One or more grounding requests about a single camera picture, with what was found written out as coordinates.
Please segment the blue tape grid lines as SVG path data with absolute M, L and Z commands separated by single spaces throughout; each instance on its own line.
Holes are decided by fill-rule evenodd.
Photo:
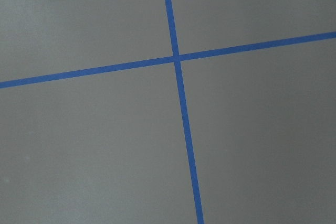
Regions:
M 203 59 L 203 58 L 208 58 L 208 57 L 217 57 L 217 56 L 223 56 L 223 55 L 229 55 L 229 54 L 236 54 L 240 52 L 256 51 L 256 50 L 267 49 L 267 48 L 303 44 L 303 43 L 313 42 L 313 41 L 335 39 L 335 32 L 331 31 L 327 33 L 305 35 L 305 36 L 285 38 L 285 39 L 279 39 L 279 40 L 258 42 L 254 44 L 238 45 L 238 46 L 232 46 L 232 47 L 226 47 L 226 48 L 219 48 L 219 49 L 212 49 L 212 50 L 206 50 L 206 51 L 190 52 L 187 54 L 181 54 L 179 51 L 179 47 L 178 47 L 178 37 L 176 33 L 176 25 L 175 25 L 175 19 L 174 19 L 174 10 L 173 10 L 172 0 L 165 0 L 165 9 L 166 9 L 167 22 L 169 26 L 170 41 L 171 41 L 171 47 L 172 47 L 172 53 L 173 53 L 172 56 L 146 59 L 146 60 L 133 61 L 133 62 L 125 62 L 125 63 L 119 63 L 115 65 L 94 67 L 94 68 L 89 68 L 89 69 L 80 69 L 80 70 L 74 70 L 74 71 L 52 73 L 52 74 L 28 77 L 28 78 L 22 78 L 22 79 L 8 80 L 8 81 L 1 82 L 1 88 L 5 89 L 5 88 L 11 88 L 11 87 L 19 87 L 19 86 L 25 86 L 29 84 L 43 83 L 43 82 L 49 82 L 49 81 L 77 78 L 77 77 L 90 76 L 90 75 L 96 75 L 96 74 L 102 74 L 102 73 L 108 73 L 108 72 L 123 71 L 123 70 L 128 70 L 128 69 L 138 69 L 138 68 L 143 68 L 143 67 L 172 63 L 174 65 L 175 76 L 176 76 L 178 98 L 180 102 L 180 109 L 181 109 L 181 116 L 182 116 L 183 130 L 184 130 L 186 152 L 187 152 L 187 158 L 188 158 L 188 166 L 190 170 L 196 219 L 197 219 L 197 223 L 204 223 L 201 193 L 199 189 L 200 187 L 199 187 L 196 160 L 195 160 L 195 154 L 194 154 L 194 148 L 193 148 L 192 133 L 191 133 L 191 128 L 190 128 L 190 120 L 188 116 L 187 98 L 185 94 L 183 70 L 182 70 L 181 63 L 183 61 L 189 61 L 189 60 L 195 60 L 195 59 Z

